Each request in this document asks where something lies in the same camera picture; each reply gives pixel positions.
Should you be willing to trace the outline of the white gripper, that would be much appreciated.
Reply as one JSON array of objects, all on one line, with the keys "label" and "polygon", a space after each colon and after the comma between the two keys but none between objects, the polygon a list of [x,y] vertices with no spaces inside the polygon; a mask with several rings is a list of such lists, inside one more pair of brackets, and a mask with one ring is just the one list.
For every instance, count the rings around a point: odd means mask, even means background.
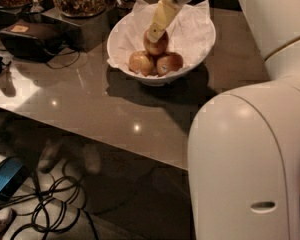
[{"label": "white gripper", "polygon": [[190,1],[192,0],[159,0],[148,29],[148,40],[157,43],[180,12],[179,4],[187,4]]}]

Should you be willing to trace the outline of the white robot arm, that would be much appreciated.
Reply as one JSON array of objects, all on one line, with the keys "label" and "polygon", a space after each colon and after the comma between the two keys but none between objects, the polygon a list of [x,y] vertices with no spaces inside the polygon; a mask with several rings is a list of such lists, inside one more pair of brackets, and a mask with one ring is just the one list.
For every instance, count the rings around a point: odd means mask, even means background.
[{"label": "white robot arm", "polygon": [[300,240],[300,0],[238,0],[269,81],[215,96],[188,138],[196,240]]}]

